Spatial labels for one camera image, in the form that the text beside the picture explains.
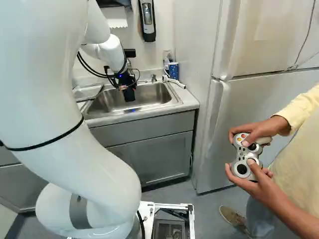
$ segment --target blue cup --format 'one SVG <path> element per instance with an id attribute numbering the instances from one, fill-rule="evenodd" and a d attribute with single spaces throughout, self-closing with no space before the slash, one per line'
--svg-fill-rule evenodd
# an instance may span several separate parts
<path id="1" fill-rule="evenodd" d="M 169 75 L 172 79 L 174 80 L 178 80 L 179 79 L 179 63 L 178 62 L 170 62 L 168 64 L 168 68 L 169 68 Z"/>

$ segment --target tan shoe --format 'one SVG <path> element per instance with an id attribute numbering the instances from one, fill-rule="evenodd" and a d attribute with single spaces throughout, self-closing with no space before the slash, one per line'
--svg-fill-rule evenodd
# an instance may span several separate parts
<path id="1" fill-rule="evenodd" d="M 246 227 L 246 218 L 244 216 L 240 215 L 235 210 L 223 205 L 219 207 L 219 213 L 226 222 L 241 231 L 248 238 L 253 238 Z"/>

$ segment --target game controller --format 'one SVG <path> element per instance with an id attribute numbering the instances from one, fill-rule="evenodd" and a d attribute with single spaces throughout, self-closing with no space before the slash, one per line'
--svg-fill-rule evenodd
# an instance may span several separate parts
<path id="1" fill-rule="evenodd" d="M 236 148 L 236 159 L 231 163 L 231 171 L 233 175 L 239 178 L 257 181 L 247 164 L 247 159 L 253 159 L 259 167 L 263 168 L 263 163 L 258 159 L 259 155 L 263 152 L 262 145 L 270 143 L 273 139 L 271 137 L 262 137 L 250 146 L 244 147 L 242 142 L 248 135 L 248 133 L 238 133 L 233 138 L 233 146 Z"/>

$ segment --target person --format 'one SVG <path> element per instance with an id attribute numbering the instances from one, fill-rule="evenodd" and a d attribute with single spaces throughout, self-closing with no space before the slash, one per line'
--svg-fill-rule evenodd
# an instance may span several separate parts
<path id="1" fill-rule="evenodd" d="M 242 142 L 247 147 L 262 136 L 296 131 L 269 169 L 247 160 L 257 183 L 234 176 L 230 164 L 225 165 L 228 179 L 251 196 L 247 218 L 226 206 L 220 207 L 220 213 L 249 238 L 319 239 L 319 84 L 269 119 L 231 128 L 229 140 L 232 143 L 236 133 L 249 132 Z M 280 223 L 285 226 L 279 230 Z"/>

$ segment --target person's left hand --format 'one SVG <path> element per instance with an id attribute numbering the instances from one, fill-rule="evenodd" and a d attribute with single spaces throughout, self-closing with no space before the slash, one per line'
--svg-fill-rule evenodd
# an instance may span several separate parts
<path id="1" fill-rule="evenodd" d="M 244 189 L 270 209 L 287 199 L 285 193 L 271 180 L 274 175 L 272 172 L 268 169 L 262 170 L 252 159 L 247 159 L 247 164 L 256 176 L 258 183 L 234 176 L 230 170 L 230 164 L 226 163 L 225 170 L 229 181 Z"/>

